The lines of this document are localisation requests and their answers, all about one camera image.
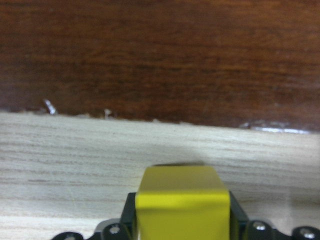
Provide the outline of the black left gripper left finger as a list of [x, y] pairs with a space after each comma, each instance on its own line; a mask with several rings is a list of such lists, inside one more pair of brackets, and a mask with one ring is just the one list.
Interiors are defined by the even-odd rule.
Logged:
[[127, 195], [122, 214], [120, 216], [120, 232], [125, 240], [138, 239], [138, 220], [136, 212], [136, 193]]

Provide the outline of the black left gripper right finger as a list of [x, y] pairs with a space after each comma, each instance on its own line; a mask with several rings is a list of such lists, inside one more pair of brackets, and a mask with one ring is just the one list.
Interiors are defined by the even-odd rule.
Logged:
[[249, 218], [231, 191], [229, 191], [229, 196], [230, 196], [229, 239], [242, 240]]

